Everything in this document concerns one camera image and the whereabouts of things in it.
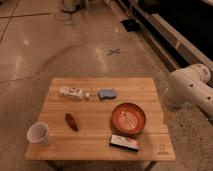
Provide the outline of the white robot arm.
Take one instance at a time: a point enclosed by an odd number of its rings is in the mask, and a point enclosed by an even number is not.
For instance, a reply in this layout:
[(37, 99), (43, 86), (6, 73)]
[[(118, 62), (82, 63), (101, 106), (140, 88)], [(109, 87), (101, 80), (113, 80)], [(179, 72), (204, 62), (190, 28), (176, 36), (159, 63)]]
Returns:
[(191, 102), (213, 122), (213, 87), (208, 85), (210, 78), (209, 68), (200, 63), (171, 72), (163, 95), (165, 106), (170, 110), (180, 109), (186, 102)]

